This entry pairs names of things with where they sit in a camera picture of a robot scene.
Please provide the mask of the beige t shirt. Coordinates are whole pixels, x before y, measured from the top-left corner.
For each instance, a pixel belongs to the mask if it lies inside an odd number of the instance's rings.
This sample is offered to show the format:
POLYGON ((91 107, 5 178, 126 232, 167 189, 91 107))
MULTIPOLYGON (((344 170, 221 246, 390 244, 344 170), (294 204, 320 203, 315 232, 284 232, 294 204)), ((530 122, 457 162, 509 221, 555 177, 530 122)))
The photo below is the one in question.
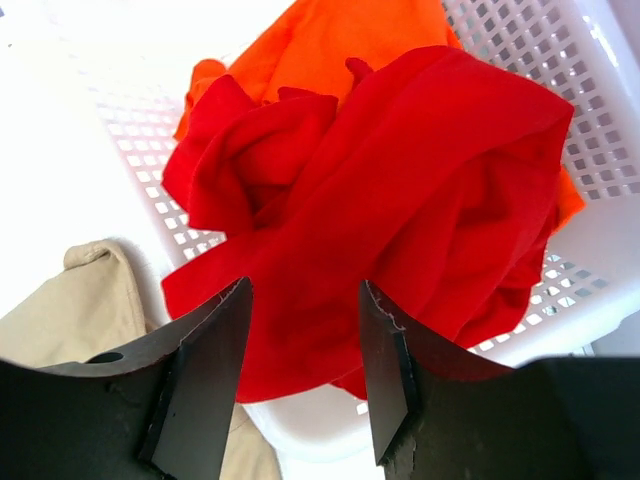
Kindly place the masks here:
POLYGON ((63 271, 1 318, 1 356, 29 367, 82 362, 153 330, 121 245, 69 248, 63 271))

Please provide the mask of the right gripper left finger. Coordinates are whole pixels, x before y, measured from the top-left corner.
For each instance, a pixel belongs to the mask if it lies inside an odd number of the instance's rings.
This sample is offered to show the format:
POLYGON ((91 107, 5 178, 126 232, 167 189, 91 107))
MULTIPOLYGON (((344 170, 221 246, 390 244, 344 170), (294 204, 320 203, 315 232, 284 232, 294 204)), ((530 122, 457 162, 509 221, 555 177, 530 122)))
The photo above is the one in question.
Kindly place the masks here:
POLYGON ((5 479, 216 479, 245 355, 241 278, 84 363, 1 364, 5 479))

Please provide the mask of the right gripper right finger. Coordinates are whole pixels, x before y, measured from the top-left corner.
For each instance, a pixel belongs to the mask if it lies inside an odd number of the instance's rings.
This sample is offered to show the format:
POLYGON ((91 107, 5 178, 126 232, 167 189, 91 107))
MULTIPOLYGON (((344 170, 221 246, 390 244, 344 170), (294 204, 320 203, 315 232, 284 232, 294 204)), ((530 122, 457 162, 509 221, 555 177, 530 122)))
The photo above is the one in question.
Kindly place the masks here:
POLYGON ((639 362, 470 353, 359 289, 376 463, 389 479, 635 479, 639 362))

